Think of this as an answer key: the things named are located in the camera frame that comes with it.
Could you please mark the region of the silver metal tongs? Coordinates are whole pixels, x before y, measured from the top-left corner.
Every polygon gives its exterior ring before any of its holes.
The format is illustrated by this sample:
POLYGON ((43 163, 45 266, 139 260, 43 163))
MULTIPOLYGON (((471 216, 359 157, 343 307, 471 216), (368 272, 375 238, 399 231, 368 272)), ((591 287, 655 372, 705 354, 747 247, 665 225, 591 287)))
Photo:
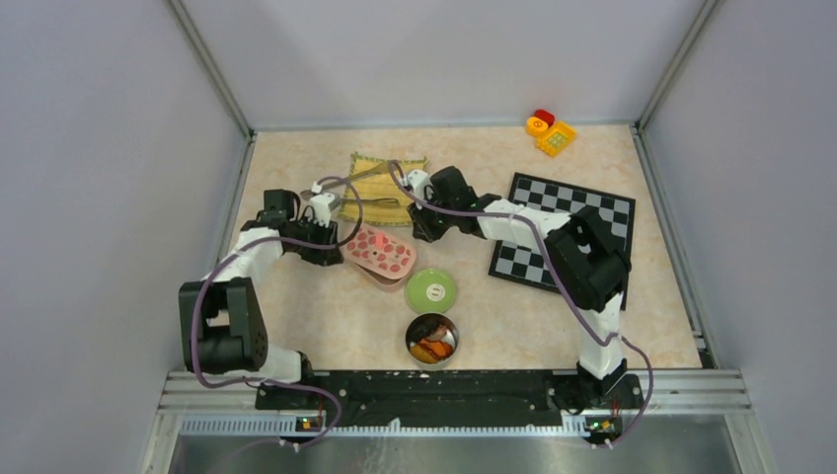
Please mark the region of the silver metal tongs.
POLYGON ((350 174, 346 177, 321 179, 320 181, 315 182, 311 188, 302 191, 300 193, 301 198, 303 200, 309 200, 314 196, 322 195, 326 192, 332 192, 337 188, 346 188, 350 192, 355 191, 360 196, 360 202, 362 204, 369 204, 382 208, 399 208, 401 203, 396 197, 365 197, 359 188, 358 182, 382 175, 388 171, 388 167, 388 163, 384 161, 372 166, 369 169, 350 174))

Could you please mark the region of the pink lunch box lid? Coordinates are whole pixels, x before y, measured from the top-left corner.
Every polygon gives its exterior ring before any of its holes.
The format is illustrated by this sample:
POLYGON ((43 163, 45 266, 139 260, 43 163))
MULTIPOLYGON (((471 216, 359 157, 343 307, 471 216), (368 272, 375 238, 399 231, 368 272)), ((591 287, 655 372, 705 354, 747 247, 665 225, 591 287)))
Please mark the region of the pink lunch box lid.
POLYGON ((345 261, 389 280, 406 277, 418 259, 418 251, 408 241, 365 223, 341 251, 345 261))

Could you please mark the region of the green round lid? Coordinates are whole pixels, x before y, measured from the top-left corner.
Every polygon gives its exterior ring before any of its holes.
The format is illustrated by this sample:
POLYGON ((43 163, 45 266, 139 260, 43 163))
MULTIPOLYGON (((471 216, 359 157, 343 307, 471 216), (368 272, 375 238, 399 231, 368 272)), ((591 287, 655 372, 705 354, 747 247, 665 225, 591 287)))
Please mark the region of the green round lid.
POLYGON ((418 314, 445 313, 456 302, 458 287, 442 269, 424 269, 410 277, 404 287, 408 306, 418 314))

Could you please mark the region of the pink lunch box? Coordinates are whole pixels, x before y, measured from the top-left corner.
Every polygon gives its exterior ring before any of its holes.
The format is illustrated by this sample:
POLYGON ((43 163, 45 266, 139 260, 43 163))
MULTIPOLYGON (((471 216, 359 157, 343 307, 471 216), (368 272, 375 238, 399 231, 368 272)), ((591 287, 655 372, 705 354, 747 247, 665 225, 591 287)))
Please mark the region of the pink lunch box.
POLYGON ((376 266, 369 267, 356 262, 348 263, 350 268, 385 292, 394 292, 402 288, 412 276, 415 265, 414 262, 408 262, 405 267, 400 268, 397 272, 391 272, 376 266))

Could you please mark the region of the dark seaweed roll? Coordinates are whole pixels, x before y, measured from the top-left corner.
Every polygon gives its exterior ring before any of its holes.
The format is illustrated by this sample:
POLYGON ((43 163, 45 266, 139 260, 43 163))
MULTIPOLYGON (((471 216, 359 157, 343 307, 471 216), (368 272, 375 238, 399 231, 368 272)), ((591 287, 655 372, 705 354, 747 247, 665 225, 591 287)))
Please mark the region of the dark seaweed roll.
POLYGON ((437 330, 438 327, 447 327, 448 319, 440 314, 422 314, 415 318, 410 326, 411 332, 419 333, 422 337, 431 334, 437 330))

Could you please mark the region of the brown meat piece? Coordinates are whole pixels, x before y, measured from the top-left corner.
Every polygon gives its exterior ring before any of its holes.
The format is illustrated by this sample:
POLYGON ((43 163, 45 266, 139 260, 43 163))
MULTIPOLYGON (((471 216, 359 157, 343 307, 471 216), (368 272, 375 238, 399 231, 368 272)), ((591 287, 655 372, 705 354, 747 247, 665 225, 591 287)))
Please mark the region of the brown meat piece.
POLYGON ((420 343, 441 342, 445 341, 449 336, 449 329, 446 326, 439 325, 433 331, 421 337, 418 341, 420 343))

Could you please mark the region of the round steel container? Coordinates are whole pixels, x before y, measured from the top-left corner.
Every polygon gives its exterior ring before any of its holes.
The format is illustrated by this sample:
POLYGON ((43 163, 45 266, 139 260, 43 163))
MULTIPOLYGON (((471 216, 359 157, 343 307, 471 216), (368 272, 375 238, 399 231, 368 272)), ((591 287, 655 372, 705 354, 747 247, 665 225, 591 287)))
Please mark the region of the round steel container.
POLYGON ((460 345, 458 328, 439 313, 424 313, 414 318, 405 331, 404 341, 412 362, 428 371, 446 369, 460 345))

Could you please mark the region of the orange chicken drumstick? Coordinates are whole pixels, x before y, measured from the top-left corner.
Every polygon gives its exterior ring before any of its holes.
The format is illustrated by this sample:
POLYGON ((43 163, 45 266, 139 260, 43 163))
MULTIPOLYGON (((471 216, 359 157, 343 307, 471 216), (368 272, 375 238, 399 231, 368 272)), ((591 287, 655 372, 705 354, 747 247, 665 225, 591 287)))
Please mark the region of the orange chicken drumstick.
POLYGON ((429 351, 433 351, 437 360, 446 359, 454 353, 453 346, 445 341, 422 343, 422 346, 429 351))

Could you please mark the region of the orange fried food piece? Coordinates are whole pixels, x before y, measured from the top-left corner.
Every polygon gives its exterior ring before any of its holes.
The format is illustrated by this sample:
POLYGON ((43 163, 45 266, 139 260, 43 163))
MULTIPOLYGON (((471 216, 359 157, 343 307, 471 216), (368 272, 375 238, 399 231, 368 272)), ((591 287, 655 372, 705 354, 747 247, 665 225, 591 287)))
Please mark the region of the orange fried food piece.
POLYGON ((410 354, 411 356, 424 364, 437 364, 438 360, 435 357, 435 353, 433 351, 429 351, 422 346, 412 346, 410 347, 410 354))

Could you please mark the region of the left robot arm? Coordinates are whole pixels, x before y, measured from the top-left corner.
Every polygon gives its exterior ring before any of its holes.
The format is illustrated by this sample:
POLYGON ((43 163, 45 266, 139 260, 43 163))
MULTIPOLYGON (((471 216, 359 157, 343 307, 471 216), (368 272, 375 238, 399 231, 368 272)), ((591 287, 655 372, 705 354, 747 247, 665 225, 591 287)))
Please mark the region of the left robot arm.
POLYGON ((291 407, 313 402, 317 383, 305 374, 304 355, 268 340, 257 288, 286 254, 323 267, 342 263, 339 227, 332 219, 338 205, 332 193, 314 195, 306 205, 292 191, 264 193, 263 209, 245 222, 232 251, 207 276, 179 290, 187 370, 274 379, 279 396, 291 407))

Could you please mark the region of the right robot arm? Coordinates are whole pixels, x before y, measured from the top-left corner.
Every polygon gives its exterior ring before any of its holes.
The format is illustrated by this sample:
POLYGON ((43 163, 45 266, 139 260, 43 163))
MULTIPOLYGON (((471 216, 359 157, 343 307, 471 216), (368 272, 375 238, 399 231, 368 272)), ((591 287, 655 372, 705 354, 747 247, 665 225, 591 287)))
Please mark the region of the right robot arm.
POLYGON ((391 177, 410 199, 413 235, 424 242, 441 239, 450 228, 486 240, 535 250, 583 333, 577 370, 578 392, 592 407, 604 407, 619 392, 627 372, 620 343, 620 317, 629 273, 629 256, 598 212, 549 212, 494 195, 477 195, 456 167, 434 174, 391 177))

